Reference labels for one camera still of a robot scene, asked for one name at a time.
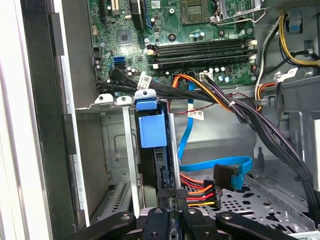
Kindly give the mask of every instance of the red wire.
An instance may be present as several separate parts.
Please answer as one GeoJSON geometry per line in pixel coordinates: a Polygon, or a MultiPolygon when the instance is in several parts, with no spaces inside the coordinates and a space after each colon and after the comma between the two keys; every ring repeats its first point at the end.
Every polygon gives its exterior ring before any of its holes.
{"type": "Polygon", "coordinates": [[[206,196],[201,196],[201,197],[187,197],[186,199],[187,200],[205,200],[205,199],[208,199],[210,197],[212,197],[214,194],[213,193],[209,193],[208,195],[206,196]]]}
{"type": "Polygon", "coordinates": [[[192,109],[192,110],[189,110],[189,111],[183,111],[183,112],[178,112],[178,113],[175,113],[174,115],[183,115],[183,114],[187,114],[187,113],[190,113],[190,112],[195,112],[195,111],[198,111],[198,110],[202,110],[202,109],[206,109],[206,108],[209,108],[211,107],[212,105],[214,105],[214,103],[211,103],[207,106],[203,106],[203,107],[200,107],[200,108],[197,108],[197,109],[192,109]]]}
{"type": "Polygon", "coordinates": [[[194,189],[204,189],[203,187],[192,185],[192,184],[186,182],[185,180],[183,180],[182,178],[181,178],[181,181],[182,181],[185,185],[187,185],[187,186],[189,186],[189,187],[191,187],[191,188],[194,188],[194,189]]]}

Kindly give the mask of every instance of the blue plastic tab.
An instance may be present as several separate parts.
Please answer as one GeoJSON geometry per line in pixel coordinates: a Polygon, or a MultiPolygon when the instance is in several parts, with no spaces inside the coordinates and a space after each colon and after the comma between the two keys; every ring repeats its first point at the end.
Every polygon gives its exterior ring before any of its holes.
{"type": "Polygon", "coordinates": [[[165,115],[140,116],[140,138],[142,148],[167,146],[165,115]]]}
{"type": "Polygon", "coordinates": [[[155,110],[157,109],[157,100],[155,98],[137,100],[135,108],[137,111],[155,110]]]}

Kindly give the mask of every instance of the yellow wire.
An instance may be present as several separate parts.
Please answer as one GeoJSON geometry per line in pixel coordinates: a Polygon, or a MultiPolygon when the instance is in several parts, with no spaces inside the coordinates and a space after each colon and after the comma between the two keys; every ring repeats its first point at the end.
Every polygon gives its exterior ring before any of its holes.
{"type": "Polygon", "coordinates": [[[197,84],[203,91],[205,91],[208,95],[210,95],[210,97],[212,97],[222,108],[230,111],[230,109],[228,109],[222,102],[220,102],[219,99],[201,82],[199,82],[198,80],[196,80],[193,77],[188,76],[188,75],[179,74],[179,76],[186,78],[186,79],[194,82],[195,84],[197,84]]]}
{"type": "Polygon", "coordinates": [[[285,25],[285,16],[283,15],[281,17],[280,24],[279,24],[279,37],[280,37],[281,45],[282,45],[282,48],[283,48],[285,54],[293,62],[295,62],[297,64],[301,64],[301,65],[318,65],[319,61],[302,61],[302,60],[296,59],[295,57],[293,57],[291,55],[290,51],[288,50],[286,39],[285,39],[285,27],[284,27],[284,25],[285,25]]]}
{"type": "Polygon", "coordinates": [[[205,205],[212,205],[215,204],[214,201],[204,202],[204,203],[191,203],[188,204],[189,207],[195,207],[195,206],[205,206],[205,205]]]}

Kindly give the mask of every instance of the chip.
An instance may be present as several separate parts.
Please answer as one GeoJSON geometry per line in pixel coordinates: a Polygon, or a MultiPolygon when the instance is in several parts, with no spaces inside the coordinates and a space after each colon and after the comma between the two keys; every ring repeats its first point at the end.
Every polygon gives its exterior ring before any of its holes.
{"type": "Polygon", "coordinates": [[[181,0],[181,16],[183,25],[209,23],[208,0],[181,0]]]}
{"type": "Polygon", "coordinates": [[[118,46],[132,45],[131,30],[119,30],[117,33],[118,46]]]}

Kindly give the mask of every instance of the expansion slot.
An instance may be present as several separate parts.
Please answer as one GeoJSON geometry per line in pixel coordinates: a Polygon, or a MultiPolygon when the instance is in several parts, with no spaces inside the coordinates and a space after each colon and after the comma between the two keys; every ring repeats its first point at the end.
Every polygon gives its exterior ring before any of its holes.
{"type": "Polygon", "coordinates": [[[113,15],[120,15],[119,0],[111,0],[111,7],[113,15]]]}
{"type": "Polygon", "coordinates": [[[244,63],[257,53],[251,45],[252,41],[245,39],[149,45],[148,63],[155,70],[244,63]]]}
{"type": "Polygon", "coordinates": [[[104,24],[106,20],[106,5],[104,0],[98,0],[98,8],[99,8],[100,20],[104,24]]]}

